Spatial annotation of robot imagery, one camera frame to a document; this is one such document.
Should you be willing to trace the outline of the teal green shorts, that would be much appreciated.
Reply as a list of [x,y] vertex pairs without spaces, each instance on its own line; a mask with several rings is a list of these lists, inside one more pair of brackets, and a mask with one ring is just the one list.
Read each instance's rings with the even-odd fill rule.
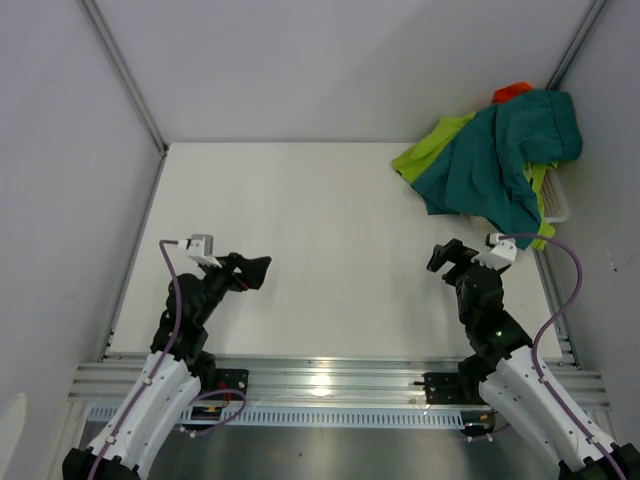
[[431,215],[467,215],[506,235],[539,234],[543,214],[525,169],[579,158],[571,95],[533,90],[488,106],[410,182]]

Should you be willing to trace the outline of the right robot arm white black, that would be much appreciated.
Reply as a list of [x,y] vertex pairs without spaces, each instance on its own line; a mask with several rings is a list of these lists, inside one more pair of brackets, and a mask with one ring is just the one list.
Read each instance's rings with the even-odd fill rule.
[[618,444],[591,420],[539,355],[530,337],[504,307],[502,275],[516,259],[517,235],[491,234],[487,251],[452,239],[437,245],[427,264],[451,269],[458,318],[474,351],[454,374],[426,373],[426,400],[435,405],[485,403],[496,410],[561,479],[636,479],[639,451]]

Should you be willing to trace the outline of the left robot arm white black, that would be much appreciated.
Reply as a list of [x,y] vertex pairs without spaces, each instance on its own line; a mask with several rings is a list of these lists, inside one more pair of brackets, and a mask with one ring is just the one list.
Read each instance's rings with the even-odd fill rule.
[[210,396],[245,400],[220,389],[214,355],[204,349],[205,328],[229,292],[262,287],[271,257],[238,253],[199,262],[203,277],[172,274],[165,309],[140,376],[101,432],[62,463],[65,479],[145,479],[180,414]]

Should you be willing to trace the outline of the lime green shorts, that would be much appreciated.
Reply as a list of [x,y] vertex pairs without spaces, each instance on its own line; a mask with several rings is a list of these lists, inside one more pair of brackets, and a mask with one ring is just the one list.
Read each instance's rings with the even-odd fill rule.
[[[409,184],[413,183],[437,159],[444,148],[475,115],[475,112],[470,112],[459,117],[441,117],[438,124],[426,137],[392,161],[392,169]],[[538,234],[546,237],[553,237],[555,228],[546,219],[542,187],[547,172],[557,166],[557,162],[551,164],[527,162],[524,166],[524,176],[536,194],[537,206],[541,216]]]

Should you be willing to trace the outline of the orange shorts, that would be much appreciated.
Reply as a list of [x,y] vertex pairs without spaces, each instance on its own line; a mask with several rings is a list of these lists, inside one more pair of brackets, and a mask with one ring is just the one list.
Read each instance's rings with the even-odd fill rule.
[[504,104],[514,97],[528,93],[534,90],[534,87],[527,82],[517,82],[496,90],[492,97],[492,104]]

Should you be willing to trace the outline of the white plastic basket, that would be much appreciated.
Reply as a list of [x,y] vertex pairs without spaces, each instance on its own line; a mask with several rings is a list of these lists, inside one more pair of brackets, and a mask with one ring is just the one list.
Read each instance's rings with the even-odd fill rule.
[[550,224],[563,223],[570,217],[569,203],[555,169],[548,169],[541,186],[545,220]]

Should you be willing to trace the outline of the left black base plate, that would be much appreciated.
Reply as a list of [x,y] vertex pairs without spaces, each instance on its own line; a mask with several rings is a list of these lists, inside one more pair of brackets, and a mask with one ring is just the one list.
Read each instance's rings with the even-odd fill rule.
[[214,379],[214,390],[226,390],[226,393],[219,395],[225,403],[240,401],[241,397],[233,390],[247,393],[249,385],[249,371],[246,369],[218,369]]

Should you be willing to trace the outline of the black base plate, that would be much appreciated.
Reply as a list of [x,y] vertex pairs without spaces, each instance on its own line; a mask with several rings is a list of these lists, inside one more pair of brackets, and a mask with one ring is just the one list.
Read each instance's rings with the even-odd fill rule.
[[426,402],[432,405],[484,405],[478,382],[459,372],[426,372],[421,382]]
[[226,393],[219,395],[225,403],[240,401],[241,397],[233,390],[247,393],[249,385],[249,371],[246,369],[218,369],[214,379],[214,390],[226,390]]

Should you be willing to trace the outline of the aluminium rail frame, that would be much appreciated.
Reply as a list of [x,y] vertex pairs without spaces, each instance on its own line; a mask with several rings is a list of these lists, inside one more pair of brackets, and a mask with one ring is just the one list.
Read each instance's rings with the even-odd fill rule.
[[471,352],[456,294],[426,265],[489,227],[431,216],[391,168],[401,143],[175,143],[168,149],[103,360],[73,400],[116,400],[140,373],[164,308],[158,243],[210,234],[219,255],[270,256],[258,291],[231,293],[206,327],[222,368],[261,406],[424,408],[429,370]]

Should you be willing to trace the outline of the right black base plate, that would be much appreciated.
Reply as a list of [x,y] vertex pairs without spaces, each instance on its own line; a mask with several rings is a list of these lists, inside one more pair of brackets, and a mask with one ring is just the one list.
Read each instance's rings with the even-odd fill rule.
[[421,382],[426,402],[432,405],[484,405],[478,382],[459,372],[426,372]]

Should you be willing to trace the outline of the right corner aluminium post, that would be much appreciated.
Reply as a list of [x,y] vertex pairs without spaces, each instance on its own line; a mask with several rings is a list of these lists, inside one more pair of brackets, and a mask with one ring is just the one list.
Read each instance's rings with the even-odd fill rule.
[[592,0],[589,2],[586,12],[579,21],[568,45],[546,82],[546,90],[558,91],[562,88],[572,67],[603,19],[610,4],[610,0]]

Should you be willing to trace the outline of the corner aluminium post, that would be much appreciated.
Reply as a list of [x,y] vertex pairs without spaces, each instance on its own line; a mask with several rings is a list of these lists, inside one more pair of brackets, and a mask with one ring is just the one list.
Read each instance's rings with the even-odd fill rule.
[[144,96],[126,62],[126,59],[104,17],[98,3],[93,0],[79,0],[77,4],[94,32],[98,45],[120,83],[134,112],[139,117],[155,149],[163,156],[167,143],[153,118]]
[[572,67],[603,19],[610,4],[610,0],[592,0],[589,2],[586,12],[579,21],[568,45],[546,82],[546,90],[558,91],[562,88]]

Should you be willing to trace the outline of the left corner aluminium post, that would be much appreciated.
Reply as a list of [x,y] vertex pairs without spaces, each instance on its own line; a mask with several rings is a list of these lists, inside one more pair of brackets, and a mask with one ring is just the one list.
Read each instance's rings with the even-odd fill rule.
[[79,0],[77,4],[94,32],[98,45],[120,83],[134,112],[139,117],[155,149],[163,156],[167,143],[153,118],[144,96],[126,62],[126,59],[104,17],[98,3],[93,0]]

